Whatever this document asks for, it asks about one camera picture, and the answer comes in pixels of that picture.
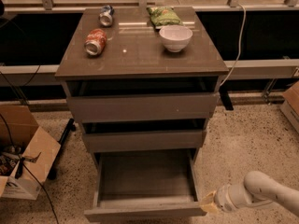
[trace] speckled floor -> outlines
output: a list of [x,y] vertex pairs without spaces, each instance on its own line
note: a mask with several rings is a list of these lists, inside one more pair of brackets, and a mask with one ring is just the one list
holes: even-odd
[[[200,195],[240,182],[251,170],[263,171],[294,189],[299,189],[299,134],[280,112],[280,105],[235,105],[226,111],[222,105],[208,125],[205,144],[195,164]],[[34,112],[46,131],[59,140],[71,114],[68,111]],[[81,141],[72,132],[64,145],[58,177],[47,180],[49,193],[60,223],[88,223],[83,215],[90,209],[96,170]],[[207,214],[205,217],[123,221],[118,224],[295,224],[299,218],[278,206],[275,209],[242,209],[233,214]],[[36,201],[0,199],[0,223],[55,223],[49,201],[42,190]]]

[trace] white robotic arm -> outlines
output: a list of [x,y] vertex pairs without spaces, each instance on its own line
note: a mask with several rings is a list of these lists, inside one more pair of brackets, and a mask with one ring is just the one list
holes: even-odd
[[269,208],[280,204],[299,217],[299,191],[279,184],[270,176],[249,172],[244,181],[235,185],[224,185],[208,194],[201,201],[206,212],[234,212],[242,207]]

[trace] cardboard box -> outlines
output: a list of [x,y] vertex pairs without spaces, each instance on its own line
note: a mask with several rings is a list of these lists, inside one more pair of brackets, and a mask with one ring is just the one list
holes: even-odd
[[299,81],[283,92],[285,102],[281,106],[282,113],[299,132]]
[[[27,106],[0,105],[11,132],[14,145],[24,148],[23,157],[36,157],[36,163],[25,161],[24,165],[43,184],[58,154],[60,144],[38,126]],[[0,148],[11,145],[7,126],[0,118]],[[10,176],[0,176],[0,197],[35,200],[41,190],[38,182],[23,167],[22,176],[15,178],[19,163]]]

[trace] bowl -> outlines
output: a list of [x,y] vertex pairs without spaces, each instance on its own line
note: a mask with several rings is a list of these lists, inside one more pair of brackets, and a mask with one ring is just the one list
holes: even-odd
[[193,32],[186,26],[168,25],[162,27],[159,34],[166,49],[171,52],[180,52],[189,44]]

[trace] brown countertop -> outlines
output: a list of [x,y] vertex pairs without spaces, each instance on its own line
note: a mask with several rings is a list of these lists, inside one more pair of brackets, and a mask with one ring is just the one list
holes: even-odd
[[86,9],[57,70],[59,80],[218,76],[228,73],[205,27],[191,7],[175,8],[193,31],[190,44],[179,53],[166,50],[150,15],[138,7],[117,8],[112,27],[102,29],[107,44],[98,57],[84,50],[87,34],[99,28],[99,9]]

